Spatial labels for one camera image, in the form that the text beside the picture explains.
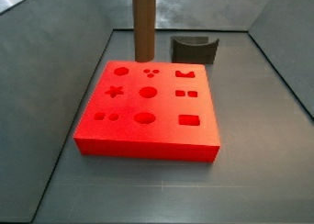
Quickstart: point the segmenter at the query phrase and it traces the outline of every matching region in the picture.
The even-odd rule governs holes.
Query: dark gray block
[[[111,32],[97,0],[0,16],[0,221],[33,220]]]
[[[218,43],[208,37],[173,37],[173,62],[214,64]]]
[[[37,223],[314,222],[313,120],[245,33],[157,33],[156,62],[172,36],[220,37],[208,65],[222,148],[214,164],[82,156],[73,131]],[[133,32],[115,31],[81,113],[109,60],[134,60]]]
[[[314,117],[314,0],[273,0],[249,33]]]

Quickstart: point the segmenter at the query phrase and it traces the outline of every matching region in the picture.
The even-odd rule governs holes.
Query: black object
[[[214,64],[218,43],[209,37],[173,37],[173,62]]]

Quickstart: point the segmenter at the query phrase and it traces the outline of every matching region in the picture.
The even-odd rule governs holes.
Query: red block
[[[74,139],[82,154],[213,162],[221,141],[205,67],[109,62]]]

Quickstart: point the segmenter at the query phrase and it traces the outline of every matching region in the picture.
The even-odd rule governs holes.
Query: star-shaped hole
[[[111,95],[113,98],[115,98],[118,95],[123,95],[123,86],[121,87],[114,87],[111,86],[111,89],[105,92],[106,95]]]

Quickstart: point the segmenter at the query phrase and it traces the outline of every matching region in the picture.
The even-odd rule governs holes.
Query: hole
[[[186,96],[186,92],[184,90],[176,90],[177,96]]]
[[[142,112],[135,115],[134,120],[141,124],[152,124],[157,120],[157,117],[152,113]]]
[[[176,76],[177,77],[185,77],[185,78],[194,78],[196,73],[194,72],[182,73],[181,71],[176,71]]]
[[[141,96],[145,98],[153,98],[154,96],[157,96],[158,94],[158,90],[156,87],[145,87],[141,90]]]
[[[110,95],[113,98],[115,98],[118,95],[123,95],[123,86],[121,87],[114,87],[111,86],[111,89],[105,92],[106,95]]]
[[[109,119],[110,119],[111,121],[115,121],[118,118],[119,118],[119,115],[118,115],[118,114],[111,114],[111,115],[109,116]]]
[[[189,95],[190,97],[198,97],[198,92],[197,92],[197,91],[189,91],[189,92],[188,92],[188,95]]]
[[[201,125],[200,116],[180,115],[180,125],[200,126]]]
[[[97,114],[94,115],[94,120],[103,120],[105,119],[106,114],[102,112],[97,112]]]
[[[129,74],[129,68],[127,67],[119,67],[114,70],[114,73],[119,76]]]

